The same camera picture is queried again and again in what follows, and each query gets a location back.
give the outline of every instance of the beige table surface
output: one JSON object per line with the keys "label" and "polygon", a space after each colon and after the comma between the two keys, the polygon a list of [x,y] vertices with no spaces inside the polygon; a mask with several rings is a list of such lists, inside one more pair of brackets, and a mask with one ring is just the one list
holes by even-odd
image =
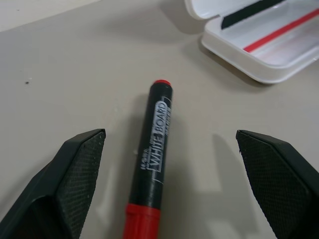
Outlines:
{"label": "beige table surface", "polygon": [[167,79],[160,238],[274,239],[236,130],[289,141],[318,170],[319,62],[263,86],[200,47],[203,26],[182,0],[103,0],[0,33],[0,218],[65,140],[105,128],[81,238],[120,239],[149,87]]}

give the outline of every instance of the open case lid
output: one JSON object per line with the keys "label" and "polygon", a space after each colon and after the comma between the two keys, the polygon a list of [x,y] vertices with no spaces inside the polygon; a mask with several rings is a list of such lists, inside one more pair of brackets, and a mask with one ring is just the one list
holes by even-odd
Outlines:
{"label": "open case lid", "polygon": [[226,16],[256,2],[258,0],[185,0],[188,13],[198,20]]}

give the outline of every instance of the red stripe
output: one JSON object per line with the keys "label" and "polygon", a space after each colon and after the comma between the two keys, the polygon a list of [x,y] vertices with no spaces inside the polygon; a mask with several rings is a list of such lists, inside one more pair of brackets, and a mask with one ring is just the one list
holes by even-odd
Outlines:
{"label": "red stripe", "polygon": [[257,48],[265,45],[266,43],[274,40],[275,38],[285,34],[286,32],[290,31],[291,29],[305,23],[306,21],[311,20],[312,18],[314,18],[318,15],[319,15],[319,8],[317,8],[316,10],[308,13],[307,15],[297,19],[296,21],[293,21],[293,22],[289,23],[288,25],[278,29],[277,31],[274,31],[273,33],[269,34],[268,36],[261,38],[260,40],[254,42],[253,44],[246,46],[244,48],[244,50],[250,53],[250,52],[256,50]]}

